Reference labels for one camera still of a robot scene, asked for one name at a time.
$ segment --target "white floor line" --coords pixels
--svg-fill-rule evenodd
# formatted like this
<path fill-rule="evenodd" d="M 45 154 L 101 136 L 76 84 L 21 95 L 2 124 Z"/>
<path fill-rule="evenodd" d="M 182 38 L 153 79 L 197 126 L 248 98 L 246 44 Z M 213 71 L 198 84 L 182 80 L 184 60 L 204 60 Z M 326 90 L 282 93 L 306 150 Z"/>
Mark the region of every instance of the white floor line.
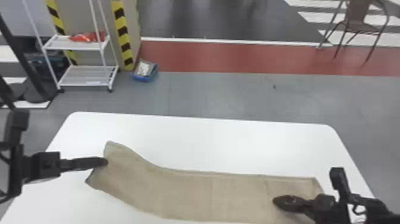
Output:
<path fill-rule="evenodd" d="M 301 16 L 303 16 L 306 21 L 310 23 L 330 23 L 332 19 L 333 13 L 309 13 L 309 12 L 299 12 Z M 335 23 L 342 21 L 345 18 L 344 13 L 338 13 L 335 19 Z M 365 17 L 365 22 L 371 25 L 381 26 L 385 23 L 386 16 L 384 15 L 367 15 Z M 400 26 L 400 19 L 391 16 L 389 20 L 390 26 Z"/>
<path fill-rule="evenodd" d="M 17 63 L 18 58 L 8 45 L 0 45 L 0 63 Z"/>
<path fill-rule="evenodd" d="M 39 104 L 32 104 L 31 102 L 27 102 L 27 101 L 17 101 L 17 102 L 14 102 L 14 105 L 17 108 L 47 108 L 49 103 L 50 103 L 50 101 L 42 102 Z"/>
<path fill-rule="evenodd" d="M 337 8 L 339 1 L 325 1 L 325 0 L 285 0 L 291 6 L 297 7 L 314 7 L 314 8 Z M 370 6 L 370 10 L 380 10 L 375 5 Z"/>
<path fill-rule="evenodd" d="M 325 30 L 319 30 L 319 32 L 323 35 Z M 341 37 L 343 35 L 343 31 L 335 31 L 332 33 L 331 37 L 329 37 L 329 42 L 332 44 L 338 44 Z M 348 39 L 352 36 L 352 33 L 347 33 L 343 44 L 346 43 Z M 357 35 L 351 42 L 350 46 L 372 46 L 376 36 L 373 35 Z M 377 46 L 400 46 L 400 33 L 383 33 L 381 38 L 378 41 Z"/>
<path fill-rule="evenodd" d="M 224 39 L 197 39 L 197 38 L 153 38 L 142 36 L 142 41 L 160 41 L 160 42 L 189 42 L 189 43 L 230 43 L 230 44 L 250 44 L 250 45 L 289 45 L 289 46 L 318 46 L 316 42 L 286 42 L 286 41 L 242 41 L 242 40 L 224 40 Z"/>
<path fill-rule="evenodd" d="M 27 79 L 26 77 L 3 77 L 5 83 L 13 84 L 13 83 L 23 83 Z"/>
<path fill-rule="evenodd" d="M 400 0 L 389 0 L 390 2 L 393 2 L 394 4 L 400 5 Z"/>

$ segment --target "yellow and black striped pole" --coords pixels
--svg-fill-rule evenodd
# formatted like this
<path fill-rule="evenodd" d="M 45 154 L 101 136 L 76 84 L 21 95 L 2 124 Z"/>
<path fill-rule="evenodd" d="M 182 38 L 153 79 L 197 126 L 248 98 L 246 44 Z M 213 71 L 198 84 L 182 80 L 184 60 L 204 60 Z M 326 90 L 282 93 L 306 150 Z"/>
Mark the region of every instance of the yellow and black striped pole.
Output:
<path fill-rule="evenodd" d="M 124 62 L 124 68 L 127 71 L 133 70 L 134 61 L 132 50 L 130 49 L 130 39 L 128 27 L 126 24 L 124 5 L 120 1 L 111 1 L 112 12 L 115 18 L 115 29 L 118 34 L 118 44 L 121 48 L 121 57 Z"/>
<path fill-rule="evenodd" d="M 57 9 L 57 4 L 55 3 L 54 0 L 46 0 L 46 5 L 47 9 L 49 10 L 49 13 L 51 15 L 51 18 L 53 19 L 53 23 L 55 26 L 55 29 L 57 30 L 58 34 L 60 35 L 66 35 L 65 29 L 64 29 L 64 23 L 61 20 L 60 14 Z M 66 50 L 65 53 L 67 54 L 67 57 L 71 60 L 71 63 L 73 65 L 77 65 L 77 60 L 75 53 L 70 50 Z"/>

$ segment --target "towel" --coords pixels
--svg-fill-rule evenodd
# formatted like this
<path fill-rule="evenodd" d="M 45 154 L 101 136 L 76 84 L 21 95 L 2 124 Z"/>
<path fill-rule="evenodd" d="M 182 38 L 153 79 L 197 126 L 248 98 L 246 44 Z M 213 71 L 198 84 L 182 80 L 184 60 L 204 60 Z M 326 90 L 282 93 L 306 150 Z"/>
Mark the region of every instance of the towel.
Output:
<path fill-rule="evenodd" d="M 163 219 L 311 224 L 303 214 L 279 210 L 272 199 L 291 194 L 309 200 L 323 192 L 315 178 L 168 169 L 111 141 L 104 157 L 108 165 L 95 168 L 86 183 Z"/>

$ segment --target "white wire shelf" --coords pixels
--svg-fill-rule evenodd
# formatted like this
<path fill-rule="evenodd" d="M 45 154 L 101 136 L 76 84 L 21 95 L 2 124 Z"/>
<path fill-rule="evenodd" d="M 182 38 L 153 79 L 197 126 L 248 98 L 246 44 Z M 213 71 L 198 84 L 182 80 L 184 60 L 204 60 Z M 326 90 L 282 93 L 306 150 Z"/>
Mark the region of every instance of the white wire shelf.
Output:
<path fill-rule="evenodd" d="M 109 86 L 118 66 L 70 66 L 58 82 L 60 86 Z"/>
<path fill-rule="evenodd" d="M 69 40 L 69 36 L 53 35 L 43 48 L 46 50 L 104 51 L 109 41 L 109 35 L 100 44 L 98 42 L 74 42 Z"/>

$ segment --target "metal chair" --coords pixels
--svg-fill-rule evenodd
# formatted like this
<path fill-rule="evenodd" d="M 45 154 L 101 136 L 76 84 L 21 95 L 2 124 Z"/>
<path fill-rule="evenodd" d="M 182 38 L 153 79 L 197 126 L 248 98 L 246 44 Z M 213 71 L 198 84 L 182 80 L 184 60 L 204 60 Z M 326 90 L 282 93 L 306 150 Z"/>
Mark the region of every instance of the metal chair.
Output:
<path fill-rule="evenodd" d="M 375 1 L 378 3 L 383 10 L 385 16 L 386 16 L 386 21 L 384 25 L 381 28 L 372 26 L 368 23 L 364 22 L 365 16 L 367 15 L 368 8 L 370 4 Z M 339 27 L 339 25 L 344 25 L 345 30 L 343 31 L 342 38 L 340 39 L 339 45 L 336 48 L 335 52 L 335 58 L 338 55 L 338 52 L 342 46 L 343 39 L 345 38 L 346 33 L 351 32 L 354 33 L 354 35 L 346 42 L 346 45 L 350 43 L 358 34 L 368 34 L 368 35 L 375 35 L 376 40 L 374 45 L 371 47 L 370 52 L 368 53 L 367 58 L 365 61 L 368 61 L 375 50 L 376 44 L 378 43 L 383 30 L 386 28 L 388 25 L 390 16 L 388 13 L 388 10 L 386 9 L 384 3 L 381 0 L 345 0 L 347 10 L 346 10 L 346 16 L 345 19 L 338 22 L 337 25 L 333 28 L 333 30 L 330 32 L 328 37 L 324 38 L 325 41 L 329 39 L 329 37 L 332 35 L 332 33 Z M 341 4 L 339 4 L 339 8 L 336 11 L 336 14 L 339 12 L 339 9 L 341 7 Z"/>

